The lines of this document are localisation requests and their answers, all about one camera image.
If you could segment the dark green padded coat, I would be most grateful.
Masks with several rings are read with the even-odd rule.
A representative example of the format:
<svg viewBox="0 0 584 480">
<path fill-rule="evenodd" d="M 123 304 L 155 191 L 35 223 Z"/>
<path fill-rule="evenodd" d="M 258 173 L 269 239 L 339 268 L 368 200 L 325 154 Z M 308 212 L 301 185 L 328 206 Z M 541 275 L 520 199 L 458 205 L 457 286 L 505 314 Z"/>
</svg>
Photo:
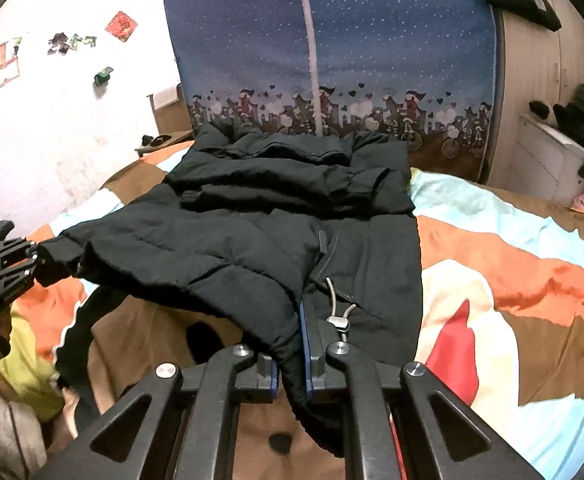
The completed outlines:
<svg viewBox="0 0 584 480">
<path fill-rule="evenodd" d="M 205 125 L 161 184 L 40 245 L 37 280 L 84 278 L 164 307 L 229 318 L 278 365 L 317 445 L 344 453 L 343 411 L 306 393 L 300 307 L 348 310 L 373 360 L 413 358 L 423 314 L 407 145 Z"/>
</svg>

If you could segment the small wooden side table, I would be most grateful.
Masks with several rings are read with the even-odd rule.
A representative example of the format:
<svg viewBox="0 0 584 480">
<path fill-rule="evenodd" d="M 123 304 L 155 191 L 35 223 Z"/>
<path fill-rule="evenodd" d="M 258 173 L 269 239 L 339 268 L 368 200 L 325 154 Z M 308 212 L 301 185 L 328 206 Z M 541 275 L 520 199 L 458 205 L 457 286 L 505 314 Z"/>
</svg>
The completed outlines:
<svg viewBox="0 0 584 480">
<path fill-rule="evenodd" d="M 155 136 L 155 138 L 150 138 L 150 142 L 147 143 L 147 145 L 139 146 L 135 151 L 139 157 L 142 157 L 147 154 L 155 153 L 163 148 L 170 148 L 170 146 L 191 141 L 193 139 L 194 132 L 192 130 L 163 133 L 159 136 Z"/>
</svg>

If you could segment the colourful patchwork bed cover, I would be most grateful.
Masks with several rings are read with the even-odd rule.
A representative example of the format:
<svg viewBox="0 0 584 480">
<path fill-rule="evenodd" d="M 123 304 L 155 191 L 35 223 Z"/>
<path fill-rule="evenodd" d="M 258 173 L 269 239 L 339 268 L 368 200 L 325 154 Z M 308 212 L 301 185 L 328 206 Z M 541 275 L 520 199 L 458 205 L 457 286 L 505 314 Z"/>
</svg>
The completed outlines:
<svg viewBox="0 0 584 480">
<path fill-rule="evenodd" d="M 187 149 L 135 162 L 82 206 L 31 235 L 113 211 L 164 177 Z M 422 260 L 423 313 L 415 359 L 470 404 L 545 479 L 584 468 L 584 205 L 568 208 L 458 178 L 412 169 Z M 51 457 L 78 436 L 86 393 L 60 393 L 56 364 L 95 286 L 66 278 L 39 284 L 3 315 L 11 351 L 0 359 L 0 396 L 52 420 Z M 235 344 L 228 320 L 128 298 L 96 321 L 86 346 L 86 391 L 108 410 L 152 365 L 204 363 Z M 282 400 L 241 409 L 237 479 L 342 479 L 342 460 L 321 451 Z M 267 431 L 287 431 L 292 457 L 266 451 Z"/>
</svg>

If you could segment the black items on table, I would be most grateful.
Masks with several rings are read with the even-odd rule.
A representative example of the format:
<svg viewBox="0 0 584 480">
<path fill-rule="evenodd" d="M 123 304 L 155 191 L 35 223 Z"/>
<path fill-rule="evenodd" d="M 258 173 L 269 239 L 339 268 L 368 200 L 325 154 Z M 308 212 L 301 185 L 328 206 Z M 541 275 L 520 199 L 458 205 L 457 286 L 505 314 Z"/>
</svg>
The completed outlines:
<svg viewBox="0 0 584 480">
<path fill-rule="evenodd" d="M 142 136 L 142 148 L 160 148 L 168 144 L 171 140 L 170 134 L 160 134 L 159 136 Z"/>
</svg>

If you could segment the white drawer cabinet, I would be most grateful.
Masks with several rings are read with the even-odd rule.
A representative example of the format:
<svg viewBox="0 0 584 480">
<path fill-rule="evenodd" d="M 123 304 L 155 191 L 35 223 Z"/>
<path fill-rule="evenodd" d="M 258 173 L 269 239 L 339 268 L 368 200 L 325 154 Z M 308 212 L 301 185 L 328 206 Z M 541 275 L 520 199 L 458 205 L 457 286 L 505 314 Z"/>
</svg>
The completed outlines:
<svg viewBox="0 0 584 480">
<path fill-rule="evenodd" d="M 554 127 L 522 114 L 505 189 L 571 206 L 584 192 L 584 148 Z"/>
</svg>

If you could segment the blue fabric wardrobe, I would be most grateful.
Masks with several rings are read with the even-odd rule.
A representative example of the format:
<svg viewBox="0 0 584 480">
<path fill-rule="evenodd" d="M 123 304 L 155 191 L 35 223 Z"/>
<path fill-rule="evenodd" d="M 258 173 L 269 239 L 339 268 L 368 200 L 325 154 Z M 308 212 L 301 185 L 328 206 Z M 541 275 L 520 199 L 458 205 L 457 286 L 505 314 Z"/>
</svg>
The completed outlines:
<svg viewBox="0 0 584 480">
<path fill-rule="evenodd" d="M 495 96 L 485 0 L 164 0 L 194 127 L 385 132 L 418 168 L 476 180 Z"/>
</svg>

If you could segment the tall wooden wardrobe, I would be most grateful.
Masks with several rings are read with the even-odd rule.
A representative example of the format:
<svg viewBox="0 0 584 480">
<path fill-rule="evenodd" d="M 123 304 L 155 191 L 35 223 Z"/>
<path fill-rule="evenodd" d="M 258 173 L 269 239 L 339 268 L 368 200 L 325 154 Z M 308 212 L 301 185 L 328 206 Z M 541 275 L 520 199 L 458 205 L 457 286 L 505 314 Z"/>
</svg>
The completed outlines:
<svg viewBox="0 0 584 480">
<path fill-rule="evenodd" d="M 584 18 L 570 0 L 548 0 L 561 28 L 550 32 L 516 14 L 493 7 L 498 27 L 498 98 L 490 140 L 487 183 L 506 185 L 528 103 L 565 104 L 584 84 Z"/>
</svg>

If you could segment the green wall hook ornament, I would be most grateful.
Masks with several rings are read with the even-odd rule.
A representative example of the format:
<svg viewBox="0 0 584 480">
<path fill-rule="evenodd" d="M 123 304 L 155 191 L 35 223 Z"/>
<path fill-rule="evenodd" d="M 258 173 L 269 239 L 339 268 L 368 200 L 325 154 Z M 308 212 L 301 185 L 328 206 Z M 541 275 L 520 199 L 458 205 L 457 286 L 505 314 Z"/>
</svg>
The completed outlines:
<svg viewBox="0 0 584 480">
<path fill-rule="evenodd" d="M 106 82 L 109 82 L 110 74 L 113 73 L 113 67 L 106 66 L 103 70 L 100 70 L 98 73 L 94 75 L 94 84 L 97 87 L 103 86 Z"/>
</svg>

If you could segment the red paper wall decoration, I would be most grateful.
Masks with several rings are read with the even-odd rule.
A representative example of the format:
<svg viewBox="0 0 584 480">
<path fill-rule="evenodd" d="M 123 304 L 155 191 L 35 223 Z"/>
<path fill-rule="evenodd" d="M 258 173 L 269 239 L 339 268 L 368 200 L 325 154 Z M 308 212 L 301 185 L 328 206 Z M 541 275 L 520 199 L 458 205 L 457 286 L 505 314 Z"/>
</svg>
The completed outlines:
<svg viewBox="0 0 584 480">
<path fill-rule="evenodd" d="M 106 32 L 121 42 L 127 42 L 131 37 L 138 23 L 127 13 L 117 12 L 105 27 Z"/>
</svg>

